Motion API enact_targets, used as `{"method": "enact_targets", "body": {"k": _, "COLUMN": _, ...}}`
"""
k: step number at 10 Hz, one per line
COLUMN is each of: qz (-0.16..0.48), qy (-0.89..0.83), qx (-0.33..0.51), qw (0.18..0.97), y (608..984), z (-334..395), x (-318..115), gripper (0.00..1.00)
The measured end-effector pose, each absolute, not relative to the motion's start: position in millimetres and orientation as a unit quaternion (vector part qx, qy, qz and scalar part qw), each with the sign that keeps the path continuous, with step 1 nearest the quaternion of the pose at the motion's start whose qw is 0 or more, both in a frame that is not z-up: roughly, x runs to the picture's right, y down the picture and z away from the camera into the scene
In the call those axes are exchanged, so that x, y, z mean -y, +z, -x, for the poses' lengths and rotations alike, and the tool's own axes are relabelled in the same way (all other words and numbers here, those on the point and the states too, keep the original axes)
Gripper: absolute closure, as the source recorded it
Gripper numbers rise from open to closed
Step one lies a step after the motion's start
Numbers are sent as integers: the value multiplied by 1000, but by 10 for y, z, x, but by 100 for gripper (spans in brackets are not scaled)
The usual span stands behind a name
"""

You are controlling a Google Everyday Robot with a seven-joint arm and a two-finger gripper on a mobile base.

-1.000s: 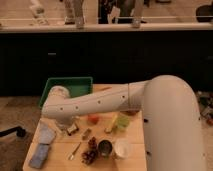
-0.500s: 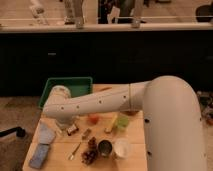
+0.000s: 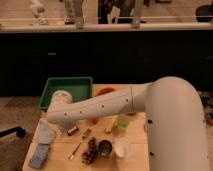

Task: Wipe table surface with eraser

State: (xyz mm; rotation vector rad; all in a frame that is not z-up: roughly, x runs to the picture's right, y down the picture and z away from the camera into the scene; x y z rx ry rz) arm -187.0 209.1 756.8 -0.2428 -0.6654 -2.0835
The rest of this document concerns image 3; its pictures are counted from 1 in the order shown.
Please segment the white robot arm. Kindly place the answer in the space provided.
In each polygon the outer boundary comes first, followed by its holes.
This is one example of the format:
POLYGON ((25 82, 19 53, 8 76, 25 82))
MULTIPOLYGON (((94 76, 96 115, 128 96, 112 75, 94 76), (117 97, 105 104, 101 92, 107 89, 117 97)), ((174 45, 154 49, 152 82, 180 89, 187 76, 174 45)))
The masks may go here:
POLYGON ((163 77, 74 103, 54 94, 46 117, 50 123, 66 126, 136 112, 146 114, 150 171, 210 171, 202 101, 194 86, 179 77, 163 77))

